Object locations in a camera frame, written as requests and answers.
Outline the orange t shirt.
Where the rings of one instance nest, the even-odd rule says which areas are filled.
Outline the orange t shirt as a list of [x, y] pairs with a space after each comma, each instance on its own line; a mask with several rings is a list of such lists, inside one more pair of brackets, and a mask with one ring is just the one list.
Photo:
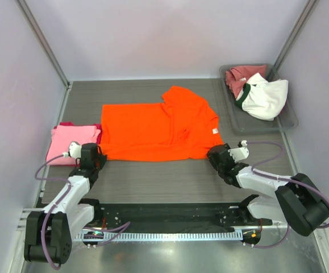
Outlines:
[[100, 147], [109, 160], [204, 159], [223, 144], [219, 117], [201, 96], [172, 86], [153, 104], [103, 105]]

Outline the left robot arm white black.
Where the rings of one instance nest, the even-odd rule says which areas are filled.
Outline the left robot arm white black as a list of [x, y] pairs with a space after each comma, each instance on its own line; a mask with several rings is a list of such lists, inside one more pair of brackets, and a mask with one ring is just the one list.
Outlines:
[[74, 159], [75, 167], [57, 196], [44, 208], [29, 213], [24, 239], [24, 259], [49, 263], [55, 270], [67, 262], [72, 241], [82, 229], [99, 226], [103, 221], [99, 200], [84, 196], [107, 162], [96, 143], [72, 142], [61, 157]]

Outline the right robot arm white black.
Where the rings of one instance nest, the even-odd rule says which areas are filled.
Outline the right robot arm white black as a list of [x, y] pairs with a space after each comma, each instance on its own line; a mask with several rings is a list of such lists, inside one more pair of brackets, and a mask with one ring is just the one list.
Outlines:
[[209, 162], [226, 184], [255, 191], [242, 201], [238, 211], [243, 224], [251, 225], [263, 218], [283, 222], [304, 237], [316, 229], [329, 227], [329, 199], [307, 175], [263, 172], [244, 162], [248, 156], [245, 141], [237, 148], [223, 144], [207, 152]]

